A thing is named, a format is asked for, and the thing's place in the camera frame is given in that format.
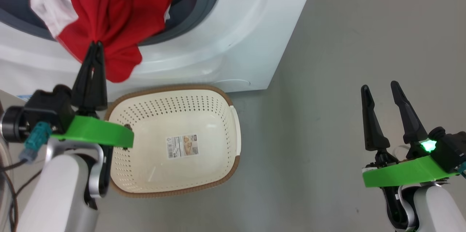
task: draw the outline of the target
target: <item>sticker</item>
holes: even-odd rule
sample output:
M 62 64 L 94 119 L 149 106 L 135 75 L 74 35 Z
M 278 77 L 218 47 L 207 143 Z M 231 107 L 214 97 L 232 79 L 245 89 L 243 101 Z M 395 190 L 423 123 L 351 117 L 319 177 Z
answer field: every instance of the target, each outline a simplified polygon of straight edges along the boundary
M 376 167 L 364 167 L 363 173 L 377 169 Z
M 186 134 L 167 138 L 168 159 L 199 154 L 198 135 Z
M 18 95 L 17 97 L 18 98 L 21 98 L 23 99 L 24 101 L 29 101 L 29 99 L 31 98 L 32 94 L 27 94 L 27 95 Z

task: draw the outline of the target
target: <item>washing machine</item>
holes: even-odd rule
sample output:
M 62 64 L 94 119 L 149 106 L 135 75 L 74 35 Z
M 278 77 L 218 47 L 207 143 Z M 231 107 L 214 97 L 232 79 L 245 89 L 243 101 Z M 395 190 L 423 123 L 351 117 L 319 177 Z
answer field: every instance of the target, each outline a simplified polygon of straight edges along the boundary
M 143 61 L 108 99 L 168 84 L 266 89 L 306 0 L 173 0 L 165 30 L 140 43 Z M 0 0 L 0 89 L 27 99 L 73 86 L 80 68 L 28 0 Z

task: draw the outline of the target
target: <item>basket rim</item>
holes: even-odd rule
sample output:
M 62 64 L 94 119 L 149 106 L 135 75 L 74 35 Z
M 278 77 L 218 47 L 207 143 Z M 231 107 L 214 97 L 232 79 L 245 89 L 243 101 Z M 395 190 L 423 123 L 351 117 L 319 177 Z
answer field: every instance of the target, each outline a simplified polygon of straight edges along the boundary
M 113 104 L 108 108 L 107 112 L 105 113 L 104 120 L 108 121 L 110 119 L 110 116 L 113 112 L 113 110 L 123 101 L 133 98 L 133 97 L 138 97 L 142 95 L 148 95 L 148 94 L 156 94 L 156 93 L 163 93 L 166 91 L 182 91 L 182 90 L 209 90 L 209 91 L 214 91 L 217 94 L 220 94 L 225 101 L 228 103 L 228 106 L 233 106 L 233 102 L 231 99 L 228 97 L 225 92 L 220 90 L 219 88 L 216 88 L 215 86 L 207 86 L 207 85 L 202 85 L 202 84 L 190 84 L 190 85 L 181 85 L 181 86 L 165 86 L 165 87 L 160 87 L 160 88 L 155 88 L 155 89 L 149 89 L 149 90 L 143 90 L 143 91 L 137 91 L 135 93 L 131 94 L 125 94 L 124 96 L 121 96 Z M 190 187 L 190 188 L 185 188 L 185 189 L 178 189 L 178 190 L 172 190 L 172 191 L 165 191 L 165 192 L 150 192 L 150 193 L 131 193 L 131 192 L 126 192 L 123 189 L 121 189 L 114 181 L 113 177 L 110 175 L 110 186 L 118 192 L 118 194 L 125 196 L 125 197 L 133 197 L 133 198 L 148 198 L 148 197 L 169 197 L 169 196 L 176 196 L 176 195 L 181 195 L 181 194 L 186 194 L 186 193 L 191 193 L 207 188 L 212 188 L 214 186 L 218 186 L 220 184 L 223 184 L 226 182 L 230 177 L 235 173 L 236 169 L 238 168 L 238 165 L 240 163 L 240 156 L 235 156 L 235 160 L 233 162 L 233 166 L 223 178 L 210 182 L 207 184 L 195 186 L 195 187 Z

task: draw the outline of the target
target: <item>laundry basket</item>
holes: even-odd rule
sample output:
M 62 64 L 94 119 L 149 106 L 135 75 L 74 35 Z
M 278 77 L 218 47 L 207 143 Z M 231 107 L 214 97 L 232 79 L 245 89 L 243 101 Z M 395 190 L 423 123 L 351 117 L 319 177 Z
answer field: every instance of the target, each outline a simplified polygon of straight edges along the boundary
M 212 86 L 173 86 L 117 99 L 107 121 L 131 127 L 131 149 L 115 148 L 111 185 L 128 197 L 164 197 L 222 184 L 240 162 L 238 114 Z

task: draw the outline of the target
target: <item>floor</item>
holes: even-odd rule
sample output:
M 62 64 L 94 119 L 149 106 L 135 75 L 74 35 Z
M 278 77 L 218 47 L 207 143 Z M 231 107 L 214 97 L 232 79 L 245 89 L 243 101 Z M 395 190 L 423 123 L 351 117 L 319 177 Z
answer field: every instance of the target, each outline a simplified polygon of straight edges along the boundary
M 230 94 L 243 138 L 233 177 L 177 197 L 110 191 L 96 231 L 393 231 L 382 192 L 363 185 L 374 153 L 364 150 L 360 87 L 371 88 L 390 151 L 403 144 L 391 80 L 427 131 L 463 131 L 465 20 L 465 0 L 308 0 L 270 87 Z M 445 188 L 466 214 L 466 181 Z

